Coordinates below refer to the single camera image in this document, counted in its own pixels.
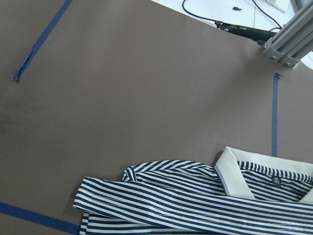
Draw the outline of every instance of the navy and white striped fabric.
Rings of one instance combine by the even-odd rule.
[[[80,234],[313,234],[312,164],[276,161],[227,147],[215,167],[159,161],[129,167],[123,182],[86,177]]]

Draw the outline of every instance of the blue tape strip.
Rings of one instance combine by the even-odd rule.
[[[275,74],[273,84],[273,103],[272,103],[272,156],[277,157],[277,100],[278,100],[278,80],[279,73]]]
[[[27,55],[25,61],[21,64],[21,66],[17,69],[16,74],[14,76],[14,80],[16,82],[20,81],[21,75],[25,72],[26,68],[32,61],[32,59],[35,57],[41,46],[44,44],[45,40],[48,38],[49,34],[52,32],[54,27],[57,25],[61,17],[66,12],[69,5],[72,3],[73,0],[66,0],[63,5],[61,6],[60,10],[57,12],[57,14],[53,17],[52,21],[48,24],[47,28],[43,31],[41,36],[38,38],[38,40],[33,45],[32,50]]]
[[[0,202],[0,213],[27,220],[69,234],[79,234],[79,225]]]

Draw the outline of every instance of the shirt collar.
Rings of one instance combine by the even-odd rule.
[[[237,161],[253,162],[269,168],[313,176],[313,164],[249,153],[226,147],[215,169],[228,196],[255,199],[240,171]],[[300,202],[313,203],[313,189]]]

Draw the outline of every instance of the shirt tag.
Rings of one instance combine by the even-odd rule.
[[[272,183],[280,187],[282,183],[282,179],[278,176],[272,175]]]

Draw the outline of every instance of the small black object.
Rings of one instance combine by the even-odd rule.
[[[234,6],[234,7],[233,7],[233,10],[235,10],[235,11],[241,11],[242,9],[240,9],[239,7]]]

